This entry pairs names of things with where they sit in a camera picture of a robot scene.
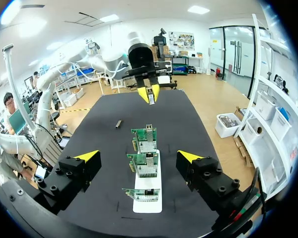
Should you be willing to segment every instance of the ceiling light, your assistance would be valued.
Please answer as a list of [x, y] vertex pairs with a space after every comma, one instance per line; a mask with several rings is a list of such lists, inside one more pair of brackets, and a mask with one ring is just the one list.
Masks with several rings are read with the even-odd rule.
[[12, 22], [15, 16], [19, 13], [21, 8], [20, 0], [14, 0], [10, 5], [5, 9], [1, 16], [1, 24], [8, 25]]
[[207, 12], [209, 12], [210, 10], [204, 8], [204, 7], [201, 7], [201, 6], [192, 6], [188, 9], [188, 12], [192, 12], [192, 13], [197, 13], [197, 14], [205, 14]]
[[61, 47], [63, 43], [62, 42], [54, 42], [50, 44], [46, 49], [47, 50], [56, 50], [57, 48]]
[[38, 61], [39, 61], [38, 59], [35, 60], [35, 61], [32, 61], [32, 62], [29, 64], [29, 66], [33, 66], [33, 65], [37, 64]]
[[4, 80], [7, 79], [7, 78], [8, 78], [8, 73], [7, 73], [7, 72], [3, 73], [3, 74], [1, 75], [1, 77], [0, 77], [1, 81], [4, 81]]
[[108, 21], [114, 21], [114, 20], [118, 20], [119, 17], [116, 14], [112, 14], [110, 16], [106, 16], [106, 17], [102, 17], [100, 20], [103, 22], [108, 22]]
[[31, 37], [37, 35], [46, 25], [46, 21], [40, 18], [31, 18], [27, 22], [20, 24], [20, 37]]
[[240, 27], [239, 30], [240, 30], [241, 32], [245, 32], [245, 33], [252, 33], [251, 30], [249, 30], [248, 28], [244, 28], [244, 27]]

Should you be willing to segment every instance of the workbench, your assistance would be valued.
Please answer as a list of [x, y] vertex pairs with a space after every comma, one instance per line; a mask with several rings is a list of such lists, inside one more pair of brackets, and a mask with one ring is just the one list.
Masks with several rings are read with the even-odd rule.
[[[123, 120], [119, 129], [118, 120]], [[132, 128], [157, 128], [161, 154], [162, 212], [133, 212], [133, 200], [122, 188], [134, 188], [127, 153], [134, 153]], [[183, 91], [160, 91], [156, 104], [137, 93], [102, 96], [92, 107], [60, 158], [99, 150], [102, 168], [85, 193], [80, 192], [58, 216], [81, 227], [124, 236], [196, 238], [211, 231], [218, 214], [196, 192], [191, 192], [176, 169], [183, 150], [217, 158], [201, 119]]]

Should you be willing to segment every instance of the laptop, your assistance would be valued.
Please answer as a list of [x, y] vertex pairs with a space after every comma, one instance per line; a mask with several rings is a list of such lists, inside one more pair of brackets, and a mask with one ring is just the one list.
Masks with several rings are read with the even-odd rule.
[[[25, 110], [28, 114], [31, 113], [30, 107], [29, 107], [29, 102], [26, 102], [23, 104], [25, 107]], [[19, 135], [24, 127], [25, 127], [25, 120], [20, 112], [20, 110], [16, 110], [10, 117], [9, 117], [10, 124], [15, 132], [15, 134]]]

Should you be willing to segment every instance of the green circuit board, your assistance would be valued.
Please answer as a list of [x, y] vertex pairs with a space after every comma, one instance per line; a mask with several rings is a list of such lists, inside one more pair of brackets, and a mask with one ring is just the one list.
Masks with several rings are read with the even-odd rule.
[[129, 166], [132, 172], [136, 172], [140, 178], [157, 177], [157, 153], [127, 154], [127, 157], [130, 159]]
[[125, 193], [138, 202], [157, 202], [160, 189], [127, 189], [123, 188]]
[[135, 136], [132, 140], [135, 151], [140, 153], [156, 152], [157, 130], [151, 124], [142, 129], [131, 129]]

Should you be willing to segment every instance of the white box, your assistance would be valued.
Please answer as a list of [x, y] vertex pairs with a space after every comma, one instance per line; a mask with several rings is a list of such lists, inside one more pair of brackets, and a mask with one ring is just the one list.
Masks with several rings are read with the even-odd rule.
[[257, 91], [255, 110], [264, 120], [271, 120], [275, 114], [276, 100], [264, 91]]
[[[220, 116], [227, 116], [232, 121], [235, 120], [237, 122], [237, 126], [226, 127], [224, 123], [221, 121]], [[219, 134], [220, 138], [225, 138], [225, 137], [234, 135], [239, 125], [240, 125], [240, 120], [234, 113], [220, 114], [220, 115], [217, 115], [217, 123], [215, 125], [215, 130]]]
[[249, 119], [246, 121], [244, 130], [242, 131], [244, 139], [247, 144], [251, 145], [265, 134], [265, 129], [260, 124], [259, 120]]
[[80, 99], [84, 95], [84, 90], [81, 88], [77, 93], [76, 93], [76, 98]]
[[66, 98], [66, 100], [64, 100], [64, 103], [67, 107], [71, 107], [76, 103], [76, 101], [77, 101], [76, 95], [71, 94], [69, 97]]
[[276, 107], [276, 112], [270, 128], [272, 129], [277, 139], [279, 141], [283, 140], [291, 127], [292, 125], [290, 125], [284, 115], [279, 111], [278, 107]]

